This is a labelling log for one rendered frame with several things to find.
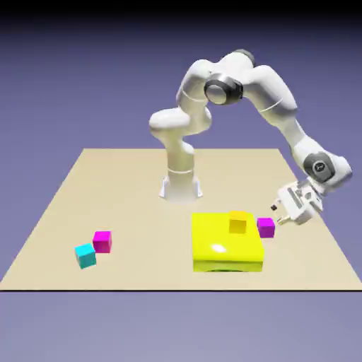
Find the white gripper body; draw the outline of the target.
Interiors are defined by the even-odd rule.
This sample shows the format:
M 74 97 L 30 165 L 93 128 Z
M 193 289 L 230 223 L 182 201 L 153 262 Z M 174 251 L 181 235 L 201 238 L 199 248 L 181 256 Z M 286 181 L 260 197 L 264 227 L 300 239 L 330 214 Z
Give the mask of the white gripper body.
M 277 199 L 290 217 L 289 222 L 302 225 L 323 211 L 322 197 L 309 182 L 292 182 L 277 191 Z

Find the small purple cube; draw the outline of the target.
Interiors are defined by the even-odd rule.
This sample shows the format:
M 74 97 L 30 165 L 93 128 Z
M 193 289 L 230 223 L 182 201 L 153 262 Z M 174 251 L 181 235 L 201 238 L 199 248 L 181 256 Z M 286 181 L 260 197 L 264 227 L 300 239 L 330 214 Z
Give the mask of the small purple cube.
M 258 218 L 257 228 L 260 238 L 273 238 L 275 234 L 275 223 L 272 218 Z

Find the small yellow cube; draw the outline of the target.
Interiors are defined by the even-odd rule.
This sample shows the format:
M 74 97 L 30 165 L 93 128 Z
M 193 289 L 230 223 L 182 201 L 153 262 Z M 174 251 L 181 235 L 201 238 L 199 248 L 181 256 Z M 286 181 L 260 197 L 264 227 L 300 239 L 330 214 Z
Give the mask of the small yellow cube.
M 247 212 L 246 211 L 230 211 L 229 212 L 229 233 L 243 234 L 247 228 Z

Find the small magenta cube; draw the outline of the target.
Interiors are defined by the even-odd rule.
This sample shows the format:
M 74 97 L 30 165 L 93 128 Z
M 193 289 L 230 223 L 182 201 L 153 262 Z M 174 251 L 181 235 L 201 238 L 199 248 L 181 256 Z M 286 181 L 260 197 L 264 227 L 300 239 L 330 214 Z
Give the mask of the small magenta cube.
M 97 230 L 93 236 L 93 248 L 96 253 L 110 253 L 112 232 L 110 230 Z

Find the small cyan cube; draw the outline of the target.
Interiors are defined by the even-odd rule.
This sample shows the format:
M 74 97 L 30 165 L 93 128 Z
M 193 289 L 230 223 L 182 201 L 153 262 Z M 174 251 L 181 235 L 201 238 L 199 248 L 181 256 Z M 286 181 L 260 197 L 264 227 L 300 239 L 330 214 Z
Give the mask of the small cyan cube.
M 91 243 L 79 245 L 74 250 L 76 260 L 81 269 L 96 265 L 95 250 Z

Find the large yellow box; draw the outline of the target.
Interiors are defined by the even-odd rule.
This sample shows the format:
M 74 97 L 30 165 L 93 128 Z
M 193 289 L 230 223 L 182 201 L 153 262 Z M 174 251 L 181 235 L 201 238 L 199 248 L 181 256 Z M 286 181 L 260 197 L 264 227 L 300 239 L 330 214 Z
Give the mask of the large yellow box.
M 192 259 L 195 272 L 260 272 L 264 247 L 251 213 L 245 213 L 245 231 L 232 212 L 192 214 Z

